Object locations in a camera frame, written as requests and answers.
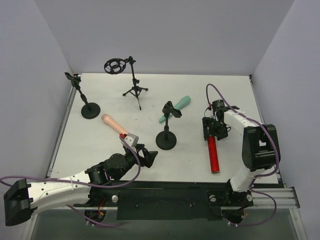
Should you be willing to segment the black round-base clip stand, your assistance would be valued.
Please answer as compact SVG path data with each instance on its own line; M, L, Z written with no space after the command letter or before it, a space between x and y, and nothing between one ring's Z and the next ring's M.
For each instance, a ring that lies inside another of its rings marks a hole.
M165 125L163 128L163 131L158 133L156 136L155 142L156 145L161 149L161 150L171 150L173 149L176 144L177 144L177 138L176 135L170 131L169 128L169 117L170 114L172 114L175 118L180 118L182 116L182 113L180 110L174 108L173 104L171 101L168 101L163 109L162 113L165 117Z

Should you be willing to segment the red glitter microphone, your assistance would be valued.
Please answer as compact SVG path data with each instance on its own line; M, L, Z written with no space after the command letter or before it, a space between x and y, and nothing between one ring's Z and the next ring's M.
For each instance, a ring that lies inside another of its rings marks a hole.
M210 169L213 174L218 174L220 172L218 152L216 146L216 140L214 136L209 136L207 138Z

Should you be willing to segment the pink microphone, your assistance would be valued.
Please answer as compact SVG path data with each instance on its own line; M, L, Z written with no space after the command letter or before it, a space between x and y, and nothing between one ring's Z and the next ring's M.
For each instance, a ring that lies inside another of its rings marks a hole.
M122 127L118 122L116 122L110 115L106 113L101 116L101 120L105 125L111 127L118 134L127 135L129 133L124 127Z

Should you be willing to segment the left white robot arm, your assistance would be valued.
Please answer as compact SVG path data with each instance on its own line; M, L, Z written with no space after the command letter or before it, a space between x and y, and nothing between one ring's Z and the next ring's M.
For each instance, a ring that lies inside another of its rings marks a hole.
M114 188L134 165L150 168L157 151L148 151L143 144L124 149L125 154L114 153L102 161L77 174L38 182L17 181L3 195L5 225L16 226L28 221L33 215L57 207L86 204L98 194L94 191Z

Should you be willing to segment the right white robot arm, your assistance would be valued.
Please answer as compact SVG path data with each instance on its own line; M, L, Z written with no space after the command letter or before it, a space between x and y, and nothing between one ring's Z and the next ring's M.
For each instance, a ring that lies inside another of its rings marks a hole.
M216 142L236 130L242 137L242 167L227 181L223 190L209 194L209 199L220 207L252 206L250 187L266 170L280 162L276 127L249 120L236 106L225 106L223 100L210 103L212 117L202 118L203 138L208 145L210 168L213 174L220 171Z

